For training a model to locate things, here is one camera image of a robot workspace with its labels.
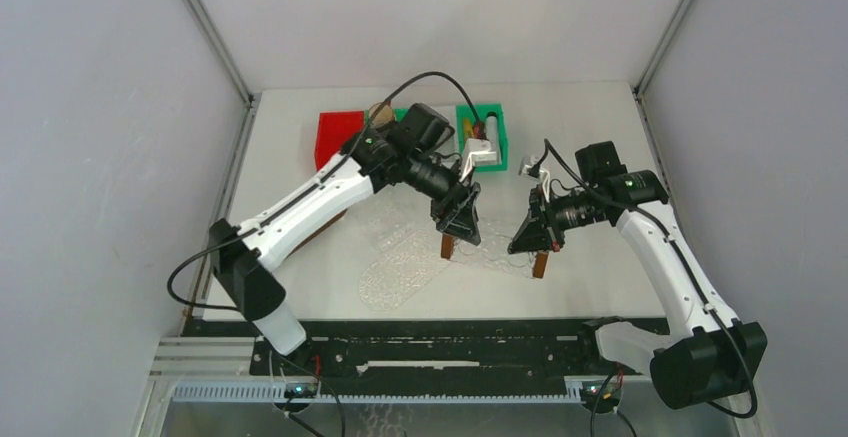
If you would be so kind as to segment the clear holder with wooden ends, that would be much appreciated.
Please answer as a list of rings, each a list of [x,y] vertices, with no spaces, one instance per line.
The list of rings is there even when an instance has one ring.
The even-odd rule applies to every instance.
[[[508,253],[508,246],[518,227],[517,222],[481,217],[478,221],[481,243],[472,245],[457,240],[450,260],[466,266],[532,279],[536,255]]]

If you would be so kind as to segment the clear acrylic holder box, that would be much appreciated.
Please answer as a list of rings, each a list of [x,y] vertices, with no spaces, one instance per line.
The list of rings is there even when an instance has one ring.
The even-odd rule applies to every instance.
[[[355,206],[356,221],[378,252],[398,246],[416,233],[433,231],[430,200],[406,186],[389,186]]]

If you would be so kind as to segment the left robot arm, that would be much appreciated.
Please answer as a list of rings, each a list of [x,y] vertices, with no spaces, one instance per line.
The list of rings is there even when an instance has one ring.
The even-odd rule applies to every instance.
[[[234,225],[225,219],[209,230],[213,275],[233,308],[274,349],[274,361],[290,374],[305,371],[313,351],[274,271],[313,234],[351,206],[387,186],[406,184],[431,200],[430,215],[443,235],[480,243],[473,172],[494,162],[490,141],[466,141],[459,162],[433,160],[451,123],[435,109],[414,104],[401,120],[367,126],[306,183],[275,205]]]

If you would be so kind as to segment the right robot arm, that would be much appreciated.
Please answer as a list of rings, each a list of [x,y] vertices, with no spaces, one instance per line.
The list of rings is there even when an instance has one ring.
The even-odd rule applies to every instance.
[[[621,317],[582,328],[579,363],[592,373],[621,364],[651,379],[671,409],[705,403],[738,419],[759,410],[754,377],[768,340],[719,295],[679,229],[669,196],[651,170],[630,171],[605,141],[575,154],[572,169],[550,142],[523,158],[519,172],[536,181],[511,254],[564,247],[572,229],[607,222],[634,252],[662,306],[665,334]]]

